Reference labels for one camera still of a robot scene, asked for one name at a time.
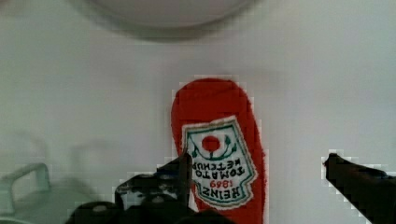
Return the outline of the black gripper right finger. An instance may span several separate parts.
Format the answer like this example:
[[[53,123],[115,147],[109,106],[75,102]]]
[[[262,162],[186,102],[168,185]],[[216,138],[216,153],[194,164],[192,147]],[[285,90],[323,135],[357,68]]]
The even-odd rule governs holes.
[[[372,224],[395,224],[395,177],[330,153],[326,179]]]

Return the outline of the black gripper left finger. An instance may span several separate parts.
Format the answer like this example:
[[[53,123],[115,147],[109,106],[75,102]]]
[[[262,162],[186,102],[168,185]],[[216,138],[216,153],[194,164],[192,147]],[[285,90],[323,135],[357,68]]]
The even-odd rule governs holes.
[[[123,210],[162,198],[165,202],[189,204],[191,188],[191,156],[182,153],[159,167],[153,174],[139,174],[118,185],[115,204]]]

